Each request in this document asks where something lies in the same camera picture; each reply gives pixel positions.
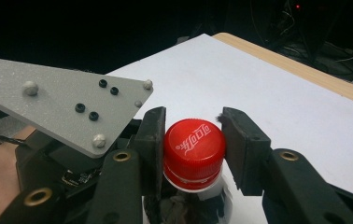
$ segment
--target clear plastic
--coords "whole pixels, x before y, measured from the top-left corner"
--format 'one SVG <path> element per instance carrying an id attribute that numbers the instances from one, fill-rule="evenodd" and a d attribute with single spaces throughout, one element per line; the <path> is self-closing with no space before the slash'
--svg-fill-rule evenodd
<path id="1" fill-rule="evenodd" d="M 144 198 L 150 224 L 226 224 L 232 216 L 232 196 L 223 175 L 201 191 L 187 192 L 172 185 L 165 176 L 162 196 Z"/>

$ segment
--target hole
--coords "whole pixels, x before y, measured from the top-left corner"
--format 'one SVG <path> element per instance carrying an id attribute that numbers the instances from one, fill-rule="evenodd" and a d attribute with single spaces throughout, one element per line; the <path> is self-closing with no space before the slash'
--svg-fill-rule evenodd
<path id="1" fill-rule="evenodd" d="M 99 115 L 97 112 L 95 112 L 95 111 L 90 112 L 90 115 L 89 115 L 90 120 L 96 121 L 96 120 L 98 120 L 98 117 L 99 117 Z"/>
<path id="2" fill-rule="evenodd" d="M 49 188 L 36 189 L 28 194 L 24 199 L 27 206 L 37 206 L 51 198 L 52 190 Z"/>
<path id="3" fill-rule="evenodd" d="M 78 112 L 78 113 L 83 113 L 84 110 L 86 109 L 86 106 L 82 103 L 78 103 L 76 106 L 75 106 L 75 110 Z"/>
<path id="4" fill-rule="evenodd" d="M 286 161 L 297 161 L 297 160 L 299 160 L 299 157 L 295 153 L 288 152 L 288 151 L 281 152 L 281 157 L 284 160 L 286 160 Z"/>
<path id="5" fill-rule="evenodd" d="M 110 94 L 117 95 L 119 93 L 119 89 L 117 87 L 110 88 Z"/>
<path id="6" fill-rule="evenodd" d="M 332 224 L 345 224 L 343 219 L 334 213 L 325 213 L 324 217 Z"/>
<path id="7" fill-rule="evenodd" d="M 107 81 L 104 79 L 101 79 L 100 82 L 98 83 L 100 87 L 105 88 L 107 85 Z"/>
<path id="8" fill-rule="evenodd" d="M 113 156 L 115 161 L 128 161 L 131 158 L 131 154 L 128 152 L 119 152 Z"/>

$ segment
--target logo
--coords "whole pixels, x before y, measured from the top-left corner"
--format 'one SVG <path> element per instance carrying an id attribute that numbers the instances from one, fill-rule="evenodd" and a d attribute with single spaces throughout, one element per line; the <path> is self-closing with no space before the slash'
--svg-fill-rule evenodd
<path id="1" fill-rule="evenodd" d="M 211 133 L 208 125 L 202 124 L 194 130 L 181 144 L 176 146 L 176 150 L 185 150 L 185 156 L 199 143 L 200 139 Z"/>

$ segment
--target table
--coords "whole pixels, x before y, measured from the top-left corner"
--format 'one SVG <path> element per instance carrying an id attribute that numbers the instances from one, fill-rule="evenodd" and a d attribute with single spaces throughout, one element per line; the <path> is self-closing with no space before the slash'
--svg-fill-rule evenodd
<path id="1" fill-rule="evenodd" d="M 353 192 L 353 85 L 229 34 L 200 35 L 111 76 L 151 79 L 138 111 L 167 108 L 166 129 L 185 118 L 216 121 L 224 106 L 246 112 L 272 139 L 296 150 L 329 183 Z M 261 197 L 236 190 L 231 223 L 266 223 Z"/>
<path id="2" fill-rule="evenodd" d="M 313 82 L 320 87 L 326 88 L 330 91 L 334 91 L 353 100 L 353 84 L 343 81 L 340 78 L 332 77 L 328 74 L 318 71 L 317 69 L 311 68 L 304 64 L 298 63 L 272 52 L 268 49 L 264 49 L 260 46 L 247 42 L 244 39 L 238 38 L 234 35 L 227 33 L 220 33 L 214 35 L 214 38 L 240 49 L 246 53 L 249 53 L 255 57 L 261 58 L 264 61 L 273 64 L 279 68 L 291 72 L 293 75 L 302 77 L 310 82 Z"/>

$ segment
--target black screw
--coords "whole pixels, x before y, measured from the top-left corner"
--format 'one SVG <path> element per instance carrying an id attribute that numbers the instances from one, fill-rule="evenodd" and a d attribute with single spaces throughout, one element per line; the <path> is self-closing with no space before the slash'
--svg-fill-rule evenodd
<path id="1" fill-rule="evenodd" d="M 105 88 L 107 85 L 107 81 L 105 79 L 101 79 L 98 85 L 102 88 Z"/>
<path id="2" fill-rule="evenodd" d="M 117 95 L 119 93 L 119 89 L 117 87 L 110 88 L 110 94 Z"/>
<path id="3" fill-rule="evenodd" d="M 78 113 L 83 113 L 85 109 L 86 109 L 86 106 L 84 104 L 78 103 L 77 105 L 75 105 L 75 110 Z"/>
<path id="4" fill-rule="evenodd" d="M 100 117 L 100 116 L 98 115 L 97 112 L 95 112 L 95 111 L 90 112 L 90 115 L 89 115 L 89 119 L 90 119 L 90 120 L 96 121 L 96 120 L 98 120 L 99 117 Z"/>

